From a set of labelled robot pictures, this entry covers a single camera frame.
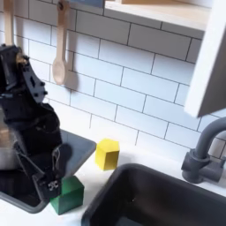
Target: sink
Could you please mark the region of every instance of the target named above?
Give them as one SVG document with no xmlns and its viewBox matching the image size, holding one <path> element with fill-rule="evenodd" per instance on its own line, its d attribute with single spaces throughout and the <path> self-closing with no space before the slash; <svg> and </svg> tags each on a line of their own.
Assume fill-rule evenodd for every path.
<svg viewBox="0 0 226 226">
<path fill-rule="evenodd" d="M 225 226 L 226 198 L 138 164 L 115 170 L 82 226 Z"/>
</svg>

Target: cube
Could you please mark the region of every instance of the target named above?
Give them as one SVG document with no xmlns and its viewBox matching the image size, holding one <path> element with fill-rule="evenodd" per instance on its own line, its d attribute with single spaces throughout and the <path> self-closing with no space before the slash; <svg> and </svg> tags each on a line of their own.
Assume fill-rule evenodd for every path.
<svg viewBox="0 0 226 226">
<path fill-rule="evenodd" d="M 95 163 L 102 170 L 114 170 L 117 167 L 119 143 L 112 139 L 103 139 L 96 146 Z"/>
<path fill-rule="evenodd" d="M 58 215 L 80 207 L 83 204 L 84 185 L 75 177 L 67 177 L 62 182 L 62 194 L 50 201 Z"/>
</svg>

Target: gray faucet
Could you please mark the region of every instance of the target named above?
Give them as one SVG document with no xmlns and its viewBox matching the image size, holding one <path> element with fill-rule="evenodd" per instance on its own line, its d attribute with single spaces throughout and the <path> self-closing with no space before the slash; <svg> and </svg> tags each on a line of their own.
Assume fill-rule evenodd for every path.
<svg viewBox="0 0 226 226">
<path fill-rule="evenodd" d="M 186 181 L 193 184 L 199 184 L 204 179 L 219 182 L 226 157 L 221 162 L 214 162 L 208 150 L 215 136 L 223 131 L 226 131 L 226 117 L 215 120 L 202 132 L 196 148 L 186 154 L 182 165 L 182 175 Z"/>
</svg>

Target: cabinet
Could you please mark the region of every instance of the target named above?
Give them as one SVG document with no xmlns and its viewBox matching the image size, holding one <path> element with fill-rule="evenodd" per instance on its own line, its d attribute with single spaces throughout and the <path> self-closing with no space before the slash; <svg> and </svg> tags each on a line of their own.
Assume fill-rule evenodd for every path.
<svg viewBox="0 0 226 226">
<path fill-rule="evenodd" d="M 212 8 L 201 6 L 212 4 Z M 226 108 L 226 1 L 107 0 L 105 7 L 206 31 L 185 111 L 193 117 L 201 117 Z"/>
<path fill-rule="evenodd" d="M 206 30 L 211 12 L 207 7 L 175 0 L 107 0 L 105 8 L 199 30 Z"/>
</svg>

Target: wooden spoon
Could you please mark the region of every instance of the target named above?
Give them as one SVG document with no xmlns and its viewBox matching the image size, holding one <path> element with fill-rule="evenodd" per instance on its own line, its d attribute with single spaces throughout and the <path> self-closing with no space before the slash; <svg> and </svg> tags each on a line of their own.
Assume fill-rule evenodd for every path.
<svg viewBox="0 0 226 226">
<path fill-rule="evenodd" d="M 65 82 L 67 74 L 65 51 L 66 51 L 67 16 L 69 8 L 70 8 L 69 3 L 67 3 L 65 0 L 60 0 L 58 2 L 56 59 L 53 63 L 53 77 L 58 85 L 62 85 Z"/>
<path fill-rule="evenodd" d="M 4 34 L 5 44 L 8 46 L 13 45 L 13 0 L 4 0 Z"/>
</svg>

